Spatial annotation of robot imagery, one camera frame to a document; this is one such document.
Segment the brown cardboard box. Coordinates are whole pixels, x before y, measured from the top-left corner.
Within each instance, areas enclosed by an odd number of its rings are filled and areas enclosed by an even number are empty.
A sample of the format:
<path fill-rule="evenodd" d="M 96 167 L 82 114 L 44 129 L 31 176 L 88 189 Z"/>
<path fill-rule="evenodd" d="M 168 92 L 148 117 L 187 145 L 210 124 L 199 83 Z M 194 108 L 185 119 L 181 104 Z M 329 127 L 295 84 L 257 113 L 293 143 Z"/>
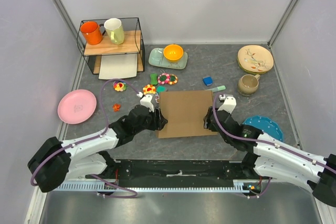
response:
<path fill-rule="evenodd" d="M 211 91 L 167 91 L 160 94 L 160 109 L 167 124 L 158 138 L 216 135 L 204 128 L 204 117 L 213 104 Z"/>

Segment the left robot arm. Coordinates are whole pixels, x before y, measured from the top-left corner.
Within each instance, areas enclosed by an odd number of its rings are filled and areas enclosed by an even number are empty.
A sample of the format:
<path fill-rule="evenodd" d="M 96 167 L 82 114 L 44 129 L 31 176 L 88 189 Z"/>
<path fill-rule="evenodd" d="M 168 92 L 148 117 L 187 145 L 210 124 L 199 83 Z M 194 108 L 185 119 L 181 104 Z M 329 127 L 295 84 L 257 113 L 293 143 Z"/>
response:
<path fill-rule="evenodd" d="M 166 124 L 167 119 L 159 108 L 151 112 L 149 108 L 137 105 L 128 115 L 109 124 L 101 132 L 63 142 L 51 137 L 28 162 L 32 173 L 30 182 L 42 192 L 49 192 L 65 181 L 70 164 L 76 158 L 119 147 L 144 130 L 160 131 Z"/>

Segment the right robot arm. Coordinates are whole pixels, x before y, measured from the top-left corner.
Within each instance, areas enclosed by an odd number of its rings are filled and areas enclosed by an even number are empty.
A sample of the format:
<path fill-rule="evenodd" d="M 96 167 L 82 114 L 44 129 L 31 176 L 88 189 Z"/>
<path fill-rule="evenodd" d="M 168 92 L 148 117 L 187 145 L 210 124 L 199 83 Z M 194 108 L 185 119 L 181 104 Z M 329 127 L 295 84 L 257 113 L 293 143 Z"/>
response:
<path fill-rule="evenodd" d="M 208 108 L 204 127 L 217 132 L 235 149 L 246 152 L 240 172 L 284 180 L 302 187 L 324 204 L 335 207 L 335 155 L 312 154 L 285 144 L 251 125 L 239 124 L 229 112 Z"/>

